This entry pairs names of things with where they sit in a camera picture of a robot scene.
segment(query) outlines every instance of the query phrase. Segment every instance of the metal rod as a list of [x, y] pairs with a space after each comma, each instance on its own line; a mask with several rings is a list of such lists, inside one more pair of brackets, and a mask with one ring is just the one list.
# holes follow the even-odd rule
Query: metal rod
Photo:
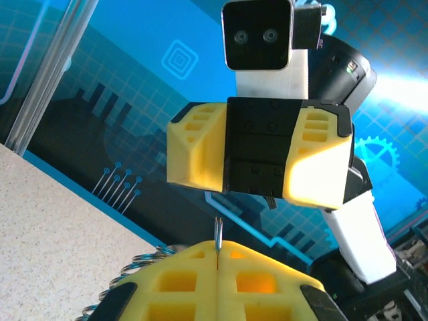
[[74, 5], [70, 1], [5, 142], [18, 155], [22, 156], [28, 147], [62, 78], [64, 65], [76, 50], [97, 4], [98, 0], [76, 0]]

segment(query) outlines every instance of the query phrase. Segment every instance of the countertop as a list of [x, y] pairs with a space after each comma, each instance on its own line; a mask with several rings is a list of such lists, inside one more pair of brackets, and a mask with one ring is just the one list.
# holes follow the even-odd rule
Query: countertop
[[0, 320], [74, 320], [153, 246], [0, 145]]

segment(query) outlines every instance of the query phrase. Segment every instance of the spring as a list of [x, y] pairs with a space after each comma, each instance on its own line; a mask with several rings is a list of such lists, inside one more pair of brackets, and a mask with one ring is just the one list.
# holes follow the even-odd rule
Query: spring
[[[140, 270], [141, 268], [145, 268], [149, 265], [152, 265], [156, 262], [159, 262], [160, 260], [172, 256], [176, 254], [177, 252], [180, 252], [187, 248], [186, 245], [171, 245], [171, 246], [156, 246], [156, 252], [154, 253], [148, 253], [148, 254], [140, 254], [137, 256], [134, 256], [132, 258], [132, 261], [130, 264], [124, 266], [120, 270], [120, 275], [117, 278], [114, 278], [110, 281], [109, 288], [107, 290], [104, 290], [98, 295], [98, 299], [101, 302], [107, 295], [107, 293], [123, 278], [126, 276], [129, 276], [130, 274], [133, 274]], [[74, 321], [88, 321], [91, 314], [94, 312], [94, 310], [98, 307], [98, 304], [92, 304], [90, 306], [86, 306], [82, 310], [82, 315], [76, 318]]]

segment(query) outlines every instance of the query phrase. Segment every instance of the yellow plastic shell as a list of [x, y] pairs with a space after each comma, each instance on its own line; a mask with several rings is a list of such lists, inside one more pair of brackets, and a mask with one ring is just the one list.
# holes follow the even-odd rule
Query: yellow plastic shell
[[225, 158], [226, 103], [193, 107], [167, 126], [167, 181], [221, 192]]
[[300, 110], [288, 153], [283, 198], [338, 209], [343, 205], [352, 137], [337, 135], [337, 115], [309, 106]]
[[317, 321], [300, 291], [322, 284], [240, 244], [194, 245], [124, 278], [138, 285], [120, 321]]

